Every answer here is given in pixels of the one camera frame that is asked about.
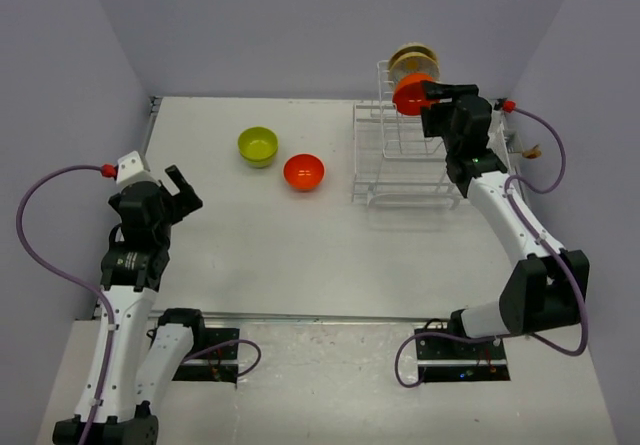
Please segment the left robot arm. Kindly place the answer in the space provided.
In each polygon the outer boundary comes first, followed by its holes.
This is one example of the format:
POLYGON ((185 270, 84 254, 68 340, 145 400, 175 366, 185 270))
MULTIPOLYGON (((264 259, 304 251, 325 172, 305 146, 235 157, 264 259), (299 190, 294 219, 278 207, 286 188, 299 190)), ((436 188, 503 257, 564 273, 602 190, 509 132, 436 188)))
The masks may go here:
POLYGON ((158 408, 184 357, 201 355, 208 344, 202 315, 175 309, 159 328, 166 342, 140 355, 149 314, 170 257, 171 230, 203 202, 171 165, 171 194, 141 164, 120 164, 118 192, 109 199, 119 224, 101 261, 101 321, 89 376, 70 419, 54 426, 56 444, 154 444, 158 408))

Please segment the lime green bowl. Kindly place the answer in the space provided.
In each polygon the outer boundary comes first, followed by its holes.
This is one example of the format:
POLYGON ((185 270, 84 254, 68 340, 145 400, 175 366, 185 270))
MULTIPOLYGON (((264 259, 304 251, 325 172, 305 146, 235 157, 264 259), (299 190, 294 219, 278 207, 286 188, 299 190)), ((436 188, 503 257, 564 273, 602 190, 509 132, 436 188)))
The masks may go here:
POLYGON ((240 155, 249 161, 264 161, 277 153, 277 135, 265 127, 251 127, 244 130, 237 139, 240 155))
POLYGON ((256 169, 269 167, 277 156, 278 147, 269 143, 255 142, 240 147, 239 153, 245 163, 256 169))

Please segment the orange bowl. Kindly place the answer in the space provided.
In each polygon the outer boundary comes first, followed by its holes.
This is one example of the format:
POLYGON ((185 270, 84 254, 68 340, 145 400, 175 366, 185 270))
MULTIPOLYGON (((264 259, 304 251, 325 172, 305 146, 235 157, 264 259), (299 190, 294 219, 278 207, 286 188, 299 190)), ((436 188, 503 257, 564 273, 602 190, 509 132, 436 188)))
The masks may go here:
POLYGON ((294 190, 308 192, 316 189, 325 175, 323 162, 311 154, 297 154, 289 158, 283 167, 283 176, 294 190))
POLYGON ((427 99, 422 82, 434 79, 424 73, 412 73, 401 79, 395 87, 392 102, 396 110, 406 116, 419 116, 423 108, 429 109, 438 103, 437 99, 427 99))

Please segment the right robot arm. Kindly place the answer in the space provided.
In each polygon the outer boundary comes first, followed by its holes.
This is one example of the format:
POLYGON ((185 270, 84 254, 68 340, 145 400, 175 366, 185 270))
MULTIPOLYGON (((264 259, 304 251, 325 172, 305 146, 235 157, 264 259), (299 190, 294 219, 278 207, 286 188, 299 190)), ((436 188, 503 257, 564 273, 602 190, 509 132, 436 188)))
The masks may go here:
POLYGON ((589 260, 545 229, 517 191, 522 177, 509 174, 490 149, 496 107, 475 85, 424 80, 420 89, 428 102, 421 109, 425 137, 442 139, 448 178, 485 218, 513 266, 496 301, 451 314, 448 350, 467 358, 484 340, 538 338, 543 331, 573 325, 586 338, 589 260))

